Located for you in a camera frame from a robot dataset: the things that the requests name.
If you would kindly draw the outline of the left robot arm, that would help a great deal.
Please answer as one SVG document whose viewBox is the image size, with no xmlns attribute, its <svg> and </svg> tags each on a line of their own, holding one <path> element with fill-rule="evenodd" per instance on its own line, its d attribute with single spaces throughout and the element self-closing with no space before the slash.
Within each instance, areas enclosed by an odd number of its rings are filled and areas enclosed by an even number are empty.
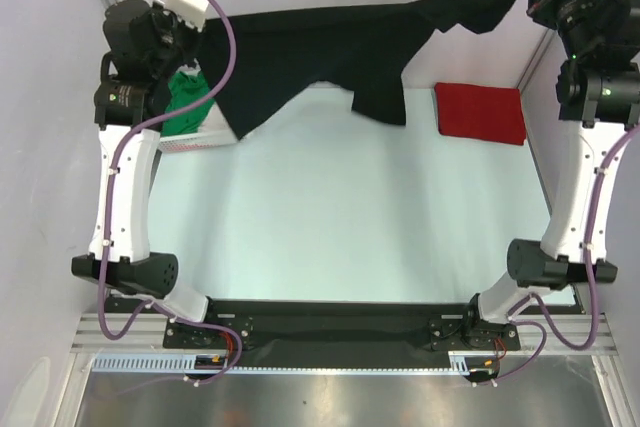
<svg viewBox="0 0 640 427">
<path fill-rule="evenodd" d="M 99 205 L 88 251 L 71 261 L 78 278 L 188 319 L 185 332 L 202 347 L 219 339 L 220 321 L 206 313 L 206 296 L 180 279 L 176 256 L 150 249 L 148 205 L 161 126 L 147 122 L 165 113 L 171 76 L 193 60 L 206 9 L 195 1 L 124 0 L 106 10 L 109 49 L 94 94 Z"/>
</svg>

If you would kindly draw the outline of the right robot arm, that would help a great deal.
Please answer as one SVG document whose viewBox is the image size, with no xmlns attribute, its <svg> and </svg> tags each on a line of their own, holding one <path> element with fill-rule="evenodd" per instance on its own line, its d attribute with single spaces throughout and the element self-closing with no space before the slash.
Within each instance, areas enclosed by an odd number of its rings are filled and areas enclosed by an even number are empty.
<svg viewBox="0 0 640 427">
<path fill-rule="evenodd" d="M 639 124 L 639 0 L 529 0 L 527 14 L 558 33 L 567 55 L 556 83 L 565 136 L 559 183 L 542 239 L 511 242 L 506 273 L 461 323 L 473 348 L 486 347 L 496 323 L 534 296 L 617 275 L 605 231 L 619 159 Z"/>
</svg>

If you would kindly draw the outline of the black t shirt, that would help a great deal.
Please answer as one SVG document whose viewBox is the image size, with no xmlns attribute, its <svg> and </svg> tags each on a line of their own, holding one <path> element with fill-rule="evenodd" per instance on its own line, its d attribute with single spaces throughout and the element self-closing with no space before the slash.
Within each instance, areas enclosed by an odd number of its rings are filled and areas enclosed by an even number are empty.
<svg viewBox="0 0 640 427">
<path fill-rule="evenodd" d="M 230 17 L 236 63 L 215 102 L 242 139 L 312 84 L 352 93 L 353 112 L 406 123 L 402 73 L 440 31 L 494 30 L 516 0 L 414 0 Z"/>
</svg>

